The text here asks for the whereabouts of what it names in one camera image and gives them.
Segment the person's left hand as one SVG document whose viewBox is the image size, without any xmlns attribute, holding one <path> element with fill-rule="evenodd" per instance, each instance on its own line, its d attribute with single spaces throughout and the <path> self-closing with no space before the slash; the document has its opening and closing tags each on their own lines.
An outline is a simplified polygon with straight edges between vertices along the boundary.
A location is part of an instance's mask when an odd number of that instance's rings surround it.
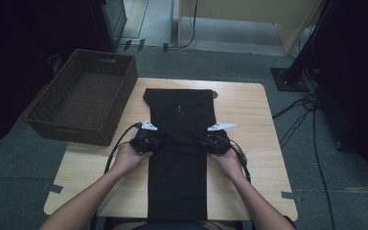
<svg viewBox="0 0 368 230">
<path fill-rule="evenodd" d="M 118 148 L 117 156 L 111 167 L 113 173 L 123 175 L 132 171 L 144 159 L 152 156 L 152 152 L 137 153 L 131 144 L 123 144 Z"/>
</svg>

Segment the person's right hand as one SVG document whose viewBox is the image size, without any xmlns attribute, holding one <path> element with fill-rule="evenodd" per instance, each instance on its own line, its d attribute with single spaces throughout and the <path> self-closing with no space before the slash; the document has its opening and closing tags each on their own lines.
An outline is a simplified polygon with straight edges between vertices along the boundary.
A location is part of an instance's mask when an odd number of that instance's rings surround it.
<svg viewBox="0 0 368 230">
<path fill-rule="evenodd" d="M 230 177 L 242 175 L 242 165 L 237 154 L 230 149 L 224 154 L 213 154 L 210 156 L 216 160 L 221 169 Z"/>
</svg>

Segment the brown woven basket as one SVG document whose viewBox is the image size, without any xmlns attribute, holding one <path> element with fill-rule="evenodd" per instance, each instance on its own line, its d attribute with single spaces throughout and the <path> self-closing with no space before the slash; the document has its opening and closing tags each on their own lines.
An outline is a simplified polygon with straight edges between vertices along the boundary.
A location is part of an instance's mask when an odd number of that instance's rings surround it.
<svg viewBox="0 0 368 230">
<path fill-rule="evenodd" d="M 134 57 L 78 49 L 25 122 L 42 138 L 107 147 L 137 79 Z"/>
</svg>

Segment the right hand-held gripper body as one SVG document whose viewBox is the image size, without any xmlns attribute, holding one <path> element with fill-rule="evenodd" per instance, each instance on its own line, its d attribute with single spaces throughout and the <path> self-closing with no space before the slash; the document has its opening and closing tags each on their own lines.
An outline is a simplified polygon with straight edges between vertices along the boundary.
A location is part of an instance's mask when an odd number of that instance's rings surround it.
<svg viewBox="0 0 368 230">
<path fill-rule="evenodd" d="M 225 154 L 231 149 L 230 139 L 226 129 L 235 126 L 235 123 L 217 123 L 209 126 L 204 132 L 203 138 L 197 142 L 209 153 L 217 155 Z"/>
</svg>

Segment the black pants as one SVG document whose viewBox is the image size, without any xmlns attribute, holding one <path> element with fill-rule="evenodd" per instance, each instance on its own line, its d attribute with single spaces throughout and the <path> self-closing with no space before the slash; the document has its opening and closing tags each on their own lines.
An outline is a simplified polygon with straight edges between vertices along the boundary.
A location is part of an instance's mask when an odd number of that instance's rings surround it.
<svg viewBox="0 0 368 230">
<path fill-rule="evenodd" d="M 207 219 L 207 154 L 200 142 L 216 123 L 213 92 L 148 88 L 144 100 L 161 141 L 149 159 L 148 218 Z"/>
</svg>

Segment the black metal stand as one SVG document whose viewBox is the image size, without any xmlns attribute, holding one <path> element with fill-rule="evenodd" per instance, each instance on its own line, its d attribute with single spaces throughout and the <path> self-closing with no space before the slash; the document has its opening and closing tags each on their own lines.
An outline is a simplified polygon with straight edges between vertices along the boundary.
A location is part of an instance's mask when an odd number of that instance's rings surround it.
<svg viewBox="0 0 368 230">
<path fill-rule="evenodd" d="M 304 70 L 314 63 L 321 63 L 322 58 L 315 53 L 315 39 L 323 29 L 323 24 L 328 20 L 328 14 L 332 8 L 334 0 L 321 0 L 324 6 L 319 14 L 315 28 L 310 34 L 302 51 L 296 57 L 296 60 L 289 68 L 274 68 L 270 69 L 271 75 L 275 81 L 279 91 L 297 91 L 308 92 L 309 87 L 304 79 Z"/>
</svg>

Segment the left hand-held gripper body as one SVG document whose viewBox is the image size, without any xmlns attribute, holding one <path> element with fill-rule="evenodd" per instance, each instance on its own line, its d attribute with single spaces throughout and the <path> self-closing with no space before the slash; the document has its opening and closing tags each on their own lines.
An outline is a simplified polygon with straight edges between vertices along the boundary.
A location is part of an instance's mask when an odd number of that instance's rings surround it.
<svg viewBox="0 0 368 230">
<path fill-rule="evenodd" d="M 138 125 L 129 143 L 135 152 L 144 153 L 156 150 L 163 140 L 158 134 L 158 128 L 146 120 Z"/>
</svg>

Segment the dark curtain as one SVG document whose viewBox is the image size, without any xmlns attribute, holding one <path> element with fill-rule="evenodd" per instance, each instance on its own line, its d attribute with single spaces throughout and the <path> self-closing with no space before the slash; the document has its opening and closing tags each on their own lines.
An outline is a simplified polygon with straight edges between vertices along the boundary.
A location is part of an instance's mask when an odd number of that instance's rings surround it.
<svg viewBox="0 0 368 230">
<path fill-rule="evenodd" d="M 99 50 L 100 0 L 0 0 L 0 139 L 55 70 L 49 58 Z"/>
<path fill-rule="evenodd" d="M 330 0 L 314 36 L 319 83 L 352 124 L 348 143 L 368 161 L 368 0 Z"/>
</svg>

